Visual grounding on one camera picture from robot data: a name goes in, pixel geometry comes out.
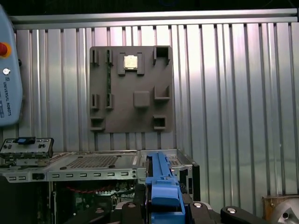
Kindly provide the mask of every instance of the circuit board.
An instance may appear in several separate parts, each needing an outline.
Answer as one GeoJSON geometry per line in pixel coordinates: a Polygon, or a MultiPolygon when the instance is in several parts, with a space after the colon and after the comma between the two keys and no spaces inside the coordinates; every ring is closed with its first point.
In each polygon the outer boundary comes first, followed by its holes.
{"type": "Polygon", "coordinates": [[[119,202],[133,200],[135,184],[135,180],[57,182],[57,224],[92,206],[113,211],[119,202]]]}

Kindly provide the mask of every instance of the universal robots logo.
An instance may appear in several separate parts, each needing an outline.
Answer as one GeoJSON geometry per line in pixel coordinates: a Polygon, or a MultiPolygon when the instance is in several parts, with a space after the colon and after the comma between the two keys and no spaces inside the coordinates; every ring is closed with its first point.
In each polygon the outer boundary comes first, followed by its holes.
{"type": "Polygon", "coordinates": [[[1,93],[0,93],[0,117],[1,118],[4,117],[3,103],[6,104],[8,116],[11,116],[11,105],[10,105],[10,102],[9,102],[9,94],[8,94],[8,87],[7,87],[7,83],[9,82],[9,76],[8,75],[10,74],[10,70],[9,69],[4,69],[3,74],[5,75],[5,82],[3,83],[5,100],[2,99],[2,96],[1,96],[1,93]]]}

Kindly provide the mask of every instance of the gray mounting plate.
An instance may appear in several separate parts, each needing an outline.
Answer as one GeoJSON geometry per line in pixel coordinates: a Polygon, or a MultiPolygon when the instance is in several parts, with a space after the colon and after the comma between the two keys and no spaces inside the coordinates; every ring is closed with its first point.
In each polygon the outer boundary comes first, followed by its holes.
{"type": "Polygon", "coordinates": [[[90,49],[90,129],[172,131],[169,46],[90,49]]]}

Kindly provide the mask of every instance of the perforated metal panel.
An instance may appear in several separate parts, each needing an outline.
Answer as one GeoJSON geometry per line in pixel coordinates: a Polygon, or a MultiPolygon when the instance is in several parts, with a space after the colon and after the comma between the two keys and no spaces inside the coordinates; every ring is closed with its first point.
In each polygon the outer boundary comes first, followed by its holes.
{"type": "Polygon", "coordinates": [[[116,156],[93,156],[78,157],[76,160],[67,165],[70,168],[104,168],[114,165],[118,157],[116,156]]]}
{"type": "Polygon", "coordinates": [[[167,159],[168,159],[170,165],[172,165],[172,166],[181,165],[180,161],[178,160],[178,158],[176,156],[168,156],[167,159]]]}

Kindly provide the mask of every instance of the corrugated metal wall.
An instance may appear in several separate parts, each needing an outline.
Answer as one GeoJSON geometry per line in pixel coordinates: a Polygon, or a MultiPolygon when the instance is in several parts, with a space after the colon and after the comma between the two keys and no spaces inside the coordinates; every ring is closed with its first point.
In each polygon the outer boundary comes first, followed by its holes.
{"type": "Polygon", "coordinates": [[[201,165],[203,201],[261,216],[262,196],[299,191],[299,23],[278,11],[17,25],[26,104],[3,138],[50,136],[55,151],[182,148],[201,165]],[[90,132],[89,48],[155,44],[173,48],[175,130],[90,132]]]}

